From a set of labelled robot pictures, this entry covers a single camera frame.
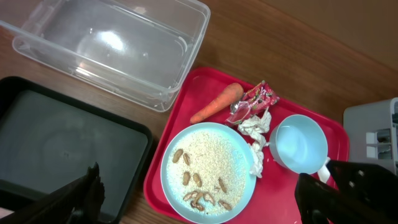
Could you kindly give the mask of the light blue bowl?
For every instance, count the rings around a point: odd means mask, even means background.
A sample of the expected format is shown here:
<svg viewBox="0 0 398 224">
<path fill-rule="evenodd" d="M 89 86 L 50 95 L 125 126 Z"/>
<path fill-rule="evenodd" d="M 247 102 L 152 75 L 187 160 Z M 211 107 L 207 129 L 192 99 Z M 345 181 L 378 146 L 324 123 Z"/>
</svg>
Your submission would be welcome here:
<svg viewBox="0 0 398 224">
<path fill-rule="evenodd" d="M 328 155 L 328 142 L 322 128 L 301 114 L 286 117 L 272 130 L 269 148 L 279 165 L 298 174 L 318 172 Z"/>
</svg>

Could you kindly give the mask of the white plastic spoon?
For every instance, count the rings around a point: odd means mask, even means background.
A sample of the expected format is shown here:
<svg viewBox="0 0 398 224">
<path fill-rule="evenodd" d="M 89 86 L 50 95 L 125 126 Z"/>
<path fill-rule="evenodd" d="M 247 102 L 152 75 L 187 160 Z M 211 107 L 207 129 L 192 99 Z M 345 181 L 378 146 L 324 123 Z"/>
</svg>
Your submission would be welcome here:
<svg viewBox="0 0 398 224">
<path fill-rule="evenodd" d="M 327 168 L 327 164 L 330 161 L 330 158 L 327 157 L 323 166 L 318 170 L 317 175 L 318 178 L 320 179 L 321 182 L 323 182 L 324 184 L 326 184 L 328 182 L 328 179 L 330 178 L 331 174 L 330 171 Z"/>
</svg>

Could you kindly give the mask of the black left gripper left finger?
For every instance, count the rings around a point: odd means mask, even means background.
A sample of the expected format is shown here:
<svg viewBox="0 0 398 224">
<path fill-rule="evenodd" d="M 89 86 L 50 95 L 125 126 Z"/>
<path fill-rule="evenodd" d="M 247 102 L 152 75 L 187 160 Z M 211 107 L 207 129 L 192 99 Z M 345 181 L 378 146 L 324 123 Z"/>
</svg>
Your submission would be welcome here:
<svg viewBox="0 0 398 224">
<path fill-rule="evenodd" d="M 1 224 L 98 223 L 105 200 L 96 163 L 84 176 L 46 197 L 1 218 Z"/>
</svg>

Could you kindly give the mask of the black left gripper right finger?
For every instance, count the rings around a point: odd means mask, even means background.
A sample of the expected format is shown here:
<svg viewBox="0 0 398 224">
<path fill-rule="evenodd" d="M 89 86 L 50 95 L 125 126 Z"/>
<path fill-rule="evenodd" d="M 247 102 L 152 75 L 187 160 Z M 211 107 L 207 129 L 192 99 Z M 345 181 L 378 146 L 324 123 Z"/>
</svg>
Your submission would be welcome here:
<svg viewBox="0 0 398 224">
<path fill-rule="evenodd" d="M 397 176 L 376 165 L 330 160 L 336 189 L 301 173 L 295 199 L 302 223 L 397 224 Z"/>
</svg>

